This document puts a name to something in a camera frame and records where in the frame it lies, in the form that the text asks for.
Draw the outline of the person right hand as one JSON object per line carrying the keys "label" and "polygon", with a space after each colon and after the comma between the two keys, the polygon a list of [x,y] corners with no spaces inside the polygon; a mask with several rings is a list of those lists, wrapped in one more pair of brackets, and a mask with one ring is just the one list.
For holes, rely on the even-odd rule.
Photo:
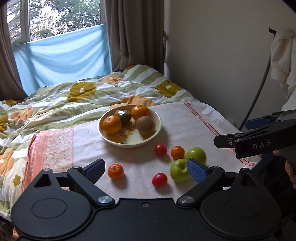
{"label": "person right hand", "polygon": [[288,174],[290,181],[293,185],[293,188],[296,189],[296,175],[295,175],[295,168],[293,168],[293,166],[286,161],[285,162],[285,171]]}

